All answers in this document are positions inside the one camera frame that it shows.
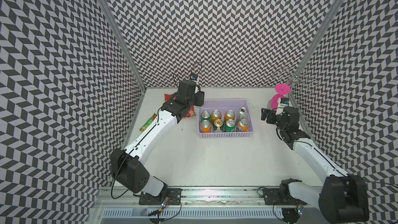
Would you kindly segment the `white Monster can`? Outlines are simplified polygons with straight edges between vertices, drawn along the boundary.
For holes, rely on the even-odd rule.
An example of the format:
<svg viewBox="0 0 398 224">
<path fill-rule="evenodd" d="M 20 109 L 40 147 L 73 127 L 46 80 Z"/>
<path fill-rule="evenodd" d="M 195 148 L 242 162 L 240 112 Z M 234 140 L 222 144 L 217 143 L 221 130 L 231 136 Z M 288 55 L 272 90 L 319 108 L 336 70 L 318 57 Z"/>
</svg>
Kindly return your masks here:
<svg viewBox="0 0 398 224">
<path fill-rule="evenodd" d="M 249 111 L 246 107 L 241 107 L 238 110 L 238 120 L 247 119 L 249 116 Z"/>
</svg>

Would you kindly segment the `lavender plastic basket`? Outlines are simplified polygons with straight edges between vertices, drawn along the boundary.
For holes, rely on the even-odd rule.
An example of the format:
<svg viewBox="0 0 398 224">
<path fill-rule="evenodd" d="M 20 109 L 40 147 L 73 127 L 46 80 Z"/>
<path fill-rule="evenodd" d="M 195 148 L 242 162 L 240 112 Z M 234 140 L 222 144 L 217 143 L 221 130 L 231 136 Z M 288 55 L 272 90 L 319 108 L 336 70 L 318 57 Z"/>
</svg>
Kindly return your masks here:
<svg viewBox="0 0 398 224">
<path fill-rule="evenodd" d="M 203 139 L 250 137 L 255 130 L 247 99 L 205 100 L 197 110 L 197 123 Z"/>
</svg>

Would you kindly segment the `orange Fanta can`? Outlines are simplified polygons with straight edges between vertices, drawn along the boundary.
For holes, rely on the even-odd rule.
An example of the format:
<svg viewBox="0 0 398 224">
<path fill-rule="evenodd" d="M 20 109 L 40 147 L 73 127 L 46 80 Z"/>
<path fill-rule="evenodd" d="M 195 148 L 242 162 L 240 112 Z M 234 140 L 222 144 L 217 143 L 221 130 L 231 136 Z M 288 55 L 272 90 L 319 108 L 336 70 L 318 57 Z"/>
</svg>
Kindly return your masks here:
<svg viewBox="0 0 398 224">
<path fill-rule="evenodd" d="M 237 132 L 247 132 L 249 127 L 249 122 L 246 118 L 242 118 L 237 122 L 236 131 Z"/>
</svg>

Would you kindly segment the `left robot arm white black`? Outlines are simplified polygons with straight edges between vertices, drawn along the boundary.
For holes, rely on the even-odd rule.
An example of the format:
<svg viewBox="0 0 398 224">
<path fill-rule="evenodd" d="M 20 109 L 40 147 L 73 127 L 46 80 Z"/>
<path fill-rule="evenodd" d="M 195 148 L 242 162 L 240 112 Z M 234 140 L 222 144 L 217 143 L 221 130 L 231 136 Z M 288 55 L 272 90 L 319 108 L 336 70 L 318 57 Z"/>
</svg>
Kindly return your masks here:
<svg viewBox="0 0 398 224">
<path fill-rule="evenodd" d="M 144 165 L 164 134 L 176 126 L 192 107 L 203 106 L 204 95 L 196 82 L 181 81 L 177 92 L 158 109 L 149 127 L 126 148 L 116 148 L 112 152 L 112 184 L 119 182 L 135 194 L 162 195 L 166 191 L 166 183 L 152 176 Z"/>
</svg>

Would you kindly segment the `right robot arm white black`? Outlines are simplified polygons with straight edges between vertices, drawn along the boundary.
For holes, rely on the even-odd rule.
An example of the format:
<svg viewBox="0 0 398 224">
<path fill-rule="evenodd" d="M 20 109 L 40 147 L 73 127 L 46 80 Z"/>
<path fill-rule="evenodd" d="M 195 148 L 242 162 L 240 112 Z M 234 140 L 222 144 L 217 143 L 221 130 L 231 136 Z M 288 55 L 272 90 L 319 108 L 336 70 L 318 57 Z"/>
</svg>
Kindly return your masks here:
<svg viewBox="0 0 398 224">
<path fill-rule="evenodd" d="M 370 211 L 366 182 L 328 158 L 300 129 L 299 118 L 299 110 L 295 107 L 261 110 L 261 119 L 276 126 L 278 137 L 304 159 L 322 182 L 321 187 L 315 187 L 298 179 L 282 180 L 278 193 L 281 202 L 307 203 L 320 210 L 331 224 L 368 221 Z"/>
</svg>

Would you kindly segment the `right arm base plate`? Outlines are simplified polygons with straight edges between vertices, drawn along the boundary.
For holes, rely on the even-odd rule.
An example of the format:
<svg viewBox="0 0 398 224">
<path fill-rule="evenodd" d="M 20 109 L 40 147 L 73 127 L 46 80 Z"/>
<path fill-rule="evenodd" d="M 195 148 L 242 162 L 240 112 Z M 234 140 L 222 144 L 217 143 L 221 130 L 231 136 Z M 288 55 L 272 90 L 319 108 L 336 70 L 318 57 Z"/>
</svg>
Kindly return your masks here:
<svg viewBox="0 0 398 224">
<path fill-rule="evenodd" d="M 262 188 L 261 197 L 264 199 L 265 205 L 272 206 L 272 205 L 291 205 L 291 206 L 298 206 L 300 204 L 306 206 L 307 203 L 293 199 L 291 197 L 283 198 L 279 195 L 279 190 L 277 188 Z"/>
</svg>

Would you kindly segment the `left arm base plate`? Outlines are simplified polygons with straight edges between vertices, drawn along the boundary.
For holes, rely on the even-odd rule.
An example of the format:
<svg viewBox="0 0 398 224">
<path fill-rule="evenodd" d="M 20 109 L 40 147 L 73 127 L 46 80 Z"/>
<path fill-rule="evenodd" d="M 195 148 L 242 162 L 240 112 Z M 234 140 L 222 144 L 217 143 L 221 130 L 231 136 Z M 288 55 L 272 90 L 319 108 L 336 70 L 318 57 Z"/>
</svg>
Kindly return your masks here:
<svg viewBox="0 0 398 224">
<path fill-rule="evenodd" d="M 141 193 L 139 205 L 160 206 L 167 197 L 170 198 L 169 205 L 180 205 L 181 193 L 181 188 L 167 188 L 156 197 Z"/>
</svg>

